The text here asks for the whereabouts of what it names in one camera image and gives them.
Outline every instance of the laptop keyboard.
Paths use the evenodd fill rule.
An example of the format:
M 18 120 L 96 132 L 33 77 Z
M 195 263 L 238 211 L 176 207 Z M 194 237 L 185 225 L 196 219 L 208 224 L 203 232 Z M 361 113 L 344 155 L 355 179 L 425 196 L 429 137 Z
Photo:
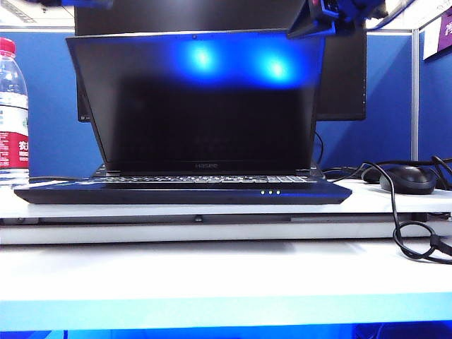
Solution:
M 291 183 L 291 182 L 316 182 L 313 177 L 295 175 L 285 176 L 147 176 L 147 177 L 103 177 L 96 178 L 94 182 L 102 183 Z

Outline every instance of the bottle label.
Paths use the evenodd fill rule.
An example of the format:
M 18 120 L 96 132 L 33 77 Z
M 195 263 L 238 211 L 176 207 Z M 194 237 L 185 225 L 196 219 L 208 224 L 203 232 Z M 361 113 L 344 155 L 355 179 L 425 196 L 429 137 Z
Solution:
M 0 168 L 28 168 L 28 110 L 0 106 Z

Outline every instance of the laptop base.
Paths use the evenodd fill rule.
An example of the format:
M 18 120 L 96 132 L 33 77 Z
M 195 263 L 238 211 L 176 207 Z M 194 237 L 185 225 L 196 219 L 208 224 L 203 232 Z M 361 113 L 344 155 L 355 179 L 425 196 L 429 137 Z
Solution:
M 321 205 L 342 203 L 352 191 L 319 179 L 290 189 L 284 186 L 262 189 L 147 189 L 146 185 L 90 184 L 62 182 L 44 186 L 23 186 L 14 193 L 39 204 L 239 204 Z

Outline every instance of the hasee logo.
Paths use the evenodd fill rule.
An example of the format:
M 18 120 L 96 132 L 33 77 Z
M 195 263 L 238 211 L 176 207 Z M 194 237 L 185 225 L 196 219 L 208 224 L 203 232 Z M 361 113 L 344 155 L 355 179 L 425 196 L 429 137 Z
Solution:
M 198 170 L 214 170 L 215 168 L 218 168 L 218 164 L 212 164 L 212 163 L 205 163 L 205 164 L 195 164 L 195 168 Z

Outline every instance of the white shelf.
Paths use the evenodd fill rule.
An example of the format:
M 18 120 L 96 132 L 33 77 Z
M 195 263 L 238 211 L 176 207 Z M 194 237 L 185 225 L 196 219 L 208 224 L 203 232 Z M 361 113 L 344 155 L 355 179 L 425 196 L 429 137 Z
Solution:
M 0 330 L 452 319 L 449 266 L 392 241 L 5 246 Z

